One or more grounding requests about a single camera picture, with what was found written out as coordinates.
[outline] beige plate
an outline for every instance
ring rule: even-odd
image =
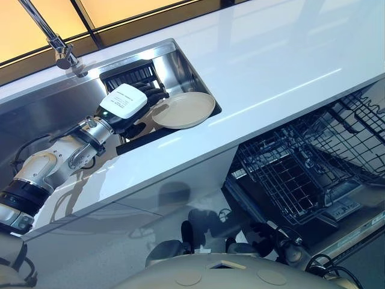
[[[158,104],[152,119],[165,128],[190,128],[207,119],[214,107],[215,99],[207,93],[179,93]]]

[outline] wire rack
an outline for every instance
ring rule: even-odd
[[[360,184],[385,185],[385,121],[361,92],[239,146],[237,159],[292,225]]]
[[[161,89],[164,88],[163,83],[160,81],[158,75],[156,74],[156,70],[152,61],[114,74],[112,76],[108,76],[103,79],[103,82],[108,93],[123,83],[133,84],[137,82],[143,82],[151,85],[152,87]]]

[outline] chrome faucet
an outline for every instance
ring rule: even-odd
[[[59,34],[53,32],[30,0],[19,0],[19,2],[47,36],[47,42],[55,50],[56,65],[62,69],[75,67],[79,61],[72,53],[73,45],[70,44],[67,46]]]

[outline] open dishwasher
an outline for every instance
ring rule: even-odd
[[[224,189],[256,222],[342,260],[384,231],[383,82],[239,145]]]

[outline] white countertop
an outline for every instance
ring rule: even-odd
[[[69,213],[56,209],[76,177],[87,178],[70,210],[80,216],[384,76],[384,16],[384,0],[248,1],[81,57],[88,65],[174,38],[222,112],[73,176],[35,227]],[[0,87],[1,98],[63,74],[35,73]]]

